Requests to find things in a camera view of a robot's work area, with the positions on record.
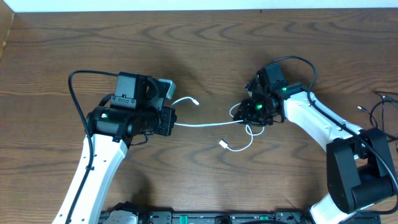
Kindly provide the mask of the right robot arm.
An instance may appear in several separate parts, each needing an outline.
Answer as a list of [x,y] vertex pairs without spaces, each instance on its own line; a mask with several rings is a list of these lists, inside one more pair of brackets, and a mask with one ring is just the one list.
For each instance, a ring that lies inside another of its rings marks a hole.
[[326,152],[328,194],[310,208],[313,223],[343,223],[360,215],[378,216],[371,205],[397,195],[397,175],[387,136],[363,129],[320,103],[311,90],[290,84],[278,64],[260,69],[246,85],[249,98],[233,119],[265,127],[274,118],[301,127]]

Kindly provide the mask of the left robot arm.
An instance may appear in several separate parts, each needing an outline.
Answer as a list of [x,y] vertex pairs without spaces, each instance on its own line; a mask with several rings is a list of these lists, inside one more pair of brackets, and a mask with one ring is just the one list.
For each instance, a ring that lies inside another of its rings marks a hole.
[[54,223],[98,223],[113,177],[134,136],[170,136],[177,120],[165,106],[176,85],[172,80],[129,72],[116,74],[113,94],[83,114],[73,85],[69,90],[86,136],[75,175]]

